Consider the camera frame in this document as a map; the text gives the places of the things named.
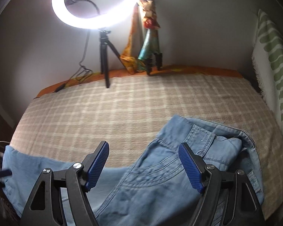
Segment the blue denim pants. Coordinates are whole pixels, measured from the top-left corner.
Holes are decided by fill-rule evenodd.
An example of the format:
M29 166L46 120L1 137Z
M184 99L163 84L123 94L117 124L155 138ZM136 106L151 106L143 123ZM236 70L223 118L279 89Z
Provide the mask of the blue denim pants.
M193 189L178 155L204 161ZM7 146L4 193L20 225L263 225L262 173L253 139L212 121L173 116L129 167L104 166L85 189L85 164L34 157Z

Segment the orange patterned cloth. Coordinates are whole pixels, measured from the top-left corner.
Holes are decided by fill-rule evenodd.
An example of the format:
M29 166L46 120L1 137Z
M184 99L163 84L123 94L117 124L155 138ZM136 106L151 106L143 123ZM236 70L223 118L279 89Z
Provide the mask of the orange patterned cloth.
M128 43L120 56L131 75L143 71L149 75L153 66L161 70L159 28L155 0L139 0L133 10Z

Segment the beige plaid bed mat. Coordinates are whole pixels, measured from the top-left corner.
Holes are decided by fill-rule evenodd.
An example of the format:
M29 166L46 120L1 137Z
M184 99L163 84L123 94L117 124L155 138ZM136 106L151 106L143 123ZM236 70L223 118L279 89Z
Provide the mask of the beige plaid bed mat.
M173 115L206 119L245 131L263 173L263 212L283 202L283 136L272 112L244 78L209 75L127 76L76 85L35 98L11 146L27 155L78 161L100 141L108 166L132 164Z

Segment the green striped white pillow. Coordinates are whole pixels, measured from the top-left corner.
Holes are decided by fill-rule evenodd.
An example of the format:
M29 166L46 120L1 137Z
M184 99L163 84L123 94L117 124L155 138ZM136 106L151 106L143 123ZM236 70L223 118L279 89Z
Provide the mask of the green striped white pillow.
M251 58L262 97L283 134L283 36L261 9Z

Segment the orange bed sheet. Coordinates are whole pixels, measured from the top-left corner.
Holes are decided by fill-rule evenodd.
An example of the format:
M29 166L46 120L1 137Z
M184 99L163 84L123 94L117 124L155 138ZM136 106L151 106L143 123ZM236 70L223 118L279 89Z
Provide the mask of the orange bed sheet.
M187 66L187 65L168 65L168 66L163 66L162 70L157 70L155 67L153 68L150 76L167 75L167 74L171 74L171 75L196 74L196 75L229 76L234 78L243 78L242 74L240 74L236 70L214 68L214 67L202 67L202 66ZM109 81L112 82L112 78L121 78L126 76L146 76L146 75L147 75L146 72L136 73L131 75L125 69L115 69L109 71ZM66 83L65 85L66 87L80 84L80 82L77 81L75 78L69 81L60 82L42 89L38 93L36 98L54 92L60 85L63 85L64 83Z

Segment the black tripod stand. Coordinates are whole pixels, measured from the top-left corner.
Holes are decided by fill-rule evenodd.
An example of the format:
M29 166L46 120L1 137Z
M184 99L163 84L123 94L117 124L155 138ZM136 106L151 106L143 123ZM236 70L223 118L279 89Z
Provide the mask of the black tripod stand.
M108 31L106 29L100 29L100 64L101 64L101 75L104 75L105 85L106 88L110 88L110 80L109 80L109 64L108 64L108 48L112 50L114 55L118 58L120 63L121 56L119 52L117 51L116 47L112 44L112 42L109 40L108 35L111 33L111 31Z

